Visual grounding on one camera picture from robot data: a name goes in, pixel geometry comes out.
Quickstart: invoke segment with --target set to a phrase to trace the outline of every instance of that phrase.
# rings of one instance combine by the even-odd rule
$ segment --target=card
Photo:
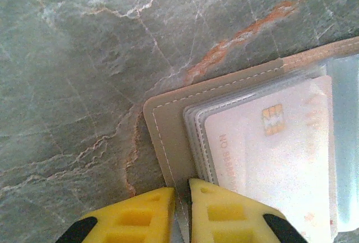
[[[220,186],[278,208],[309,242],[329,242],[329,76],[211,114],[202,143]]]

